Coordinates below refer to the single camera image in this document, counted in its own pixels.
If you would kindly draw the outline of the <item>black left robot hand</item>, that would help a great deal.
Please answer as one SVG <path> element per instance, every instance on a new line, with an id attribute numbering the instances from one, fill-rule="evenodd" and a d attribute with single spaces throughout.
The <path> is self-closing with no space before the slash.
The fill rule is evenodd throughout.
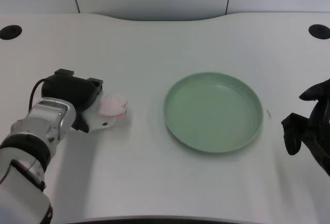
<path id="1" fill-rule="evenodd" d="M 102 89 L 103 81 L 100 79 L 82 79 L 75 77 L 73 71 L 58 69 L 47 77 L 41 89 L 41 96 L 70 102 L 76 110 L 72 128 L 88 133 L 90 128 L 83 112 L 92 106 Z"/>

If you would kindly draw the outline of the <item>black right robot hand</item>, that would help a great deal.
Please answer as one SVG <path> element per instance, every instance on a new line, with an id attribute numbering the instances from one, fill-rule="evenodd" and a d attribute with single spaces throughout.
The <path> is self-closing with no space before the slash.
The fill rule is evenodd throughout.
<path id="1" fill-rule="evenodd" d="M 282 121 L 286 150 L 293 156 L 305 144 L 329 174 L 329 80 L 309 87 L 299 99 L 317 103 L 309 118 L 291 113 Z"/>

